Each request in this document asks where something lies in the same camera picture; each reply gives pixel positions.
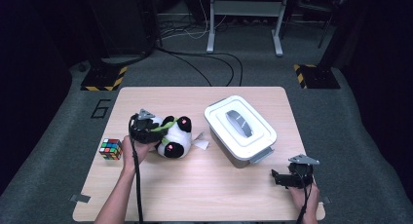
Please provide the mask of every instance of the white desk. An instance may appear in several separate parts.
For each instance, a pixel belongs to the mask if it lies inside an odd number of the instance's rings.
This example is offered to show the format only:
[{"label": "white desk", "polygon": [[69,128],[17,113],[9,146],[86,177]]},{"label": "white desk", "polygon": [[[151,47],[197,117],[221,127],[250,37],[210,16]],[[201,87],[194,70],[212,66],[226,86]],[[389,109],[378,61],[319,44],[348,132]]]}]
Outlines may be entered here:
[{"label": "white desk", "polygon": [[206,51],[213,52],[215,42],[215,15],[278,17],[277,26],[271,31],[277,56],[282,56],[280,29],[285,11],[286,0],[282,2],[246,2],[210,0],[210,27]]},{"label": "white desk", "polygon": [[[274,153],[259,164],[235,168],[212,140],[205,109],[237,94],[242,96],[275,129]],[[123,88],[113,107],[103,138],[123,139],[128,121],[140,108],[166,117],[191,118],[193,137],[205,133],[206,150],[192,146],[180,160],[151,152],[140,165],[141,195],[145,221],[286,221],[298,212],[284,187],[276,185],[271,169],[288,174],[288,158],[305,153],[294,116],[283,88],[278,87],[181,87]],[[93,221],[116,184],[122,161],[106,161],[97,149],[82,194],[88,203],[78,203],[76,221]],[[138,220],[135,184],[127,221]],[[325,211],[319,205],[318,219]]]}]

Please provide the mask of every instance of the black and white plush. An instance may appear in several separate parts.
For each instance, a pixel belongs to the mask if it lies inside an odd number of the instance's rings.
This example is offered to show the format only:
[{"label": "black and white plush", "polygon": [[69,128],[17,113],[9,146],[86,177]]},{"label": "black and white plush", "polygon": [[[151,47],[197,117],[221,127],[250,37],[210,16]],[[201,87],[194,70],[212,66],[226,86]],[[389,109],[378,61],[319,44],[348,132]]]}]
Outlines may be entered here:
[{"label": "black and white plush", "polygon": [[167,116],[161,128],[167,128],[168,134],[155,147],[158,153],[167,158],[185,157],[192,145],[191,120],[186,116],[180,118]]}]

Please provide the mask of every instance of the box lid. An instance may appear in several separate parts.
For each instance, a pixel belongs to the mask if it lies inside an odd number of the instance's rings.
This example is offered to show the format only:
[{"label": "box lid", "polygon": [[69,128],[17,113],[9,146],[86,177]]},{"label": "box lid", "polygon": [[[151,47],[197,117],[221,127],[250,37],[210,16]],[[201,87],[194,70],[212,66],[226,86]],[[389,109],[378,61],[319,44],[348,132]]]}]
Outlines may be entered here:
[{"label": "box lid", "polygon": [[210,127],[239,160],[249,160],[271,147],[277,133],[242,97],[232,95],[205,110]]}]

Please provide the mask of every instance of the rubik's cube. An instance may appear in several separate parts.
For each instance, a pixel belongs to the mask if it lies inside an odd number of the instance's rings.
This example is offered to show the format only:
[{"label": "rubik's cube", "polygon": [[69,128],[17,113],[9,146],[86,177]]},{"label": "rubik's cube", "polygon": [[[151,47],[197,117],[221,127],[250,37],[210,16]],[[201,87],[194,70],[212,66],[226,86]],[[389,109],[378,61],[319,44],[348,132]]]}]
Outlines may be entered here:
[{"label": "rubik's cube", "polygon": [[106,160],[119,160],[122,155],[121,140],[112,138],[103,139],[99,153]]}]

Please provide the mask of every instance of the hand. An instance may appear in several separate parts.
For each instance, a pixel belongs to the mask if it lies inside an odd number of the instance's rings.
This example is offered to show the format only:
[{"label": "hand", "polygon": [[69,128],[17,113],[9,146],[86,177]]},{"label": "hand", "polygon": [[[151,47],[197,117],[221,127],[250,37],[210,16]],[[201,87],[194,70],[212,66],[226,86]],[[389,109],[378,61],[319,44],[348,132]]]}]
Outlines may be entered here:
[{"label": "hand", "polygon": [[[148,143],[148,144],[142,144],[137,141],[133,142],[134,148],[137,153],[137,158],[139,160],[139,163],[141,163],[145,158],[146,155],[148,154],[149,150],[154,147],[155,145],[158,144],[158,142],[153,142],[153,143]],[[124,140],[122,141],[122,151],[124,153],[124,169],[128,170],[134,170],[134,159],[133,159],[133,151],[131,149],[131,140],[129,136],[125,136]]]},{"label": "hand", "polygon": [[[305,203],[304,189],[298,189],[295,187],[288,187],[288,191],[292,196],[292,200],[298,211],[301,211]],[[319,187],[313,183],[307,187],[307,193],[310,193],[309,200],[307,201],[307,209],[304,214],[304,224],[318,223],[316,219],[317,208],[319,207]]]}]

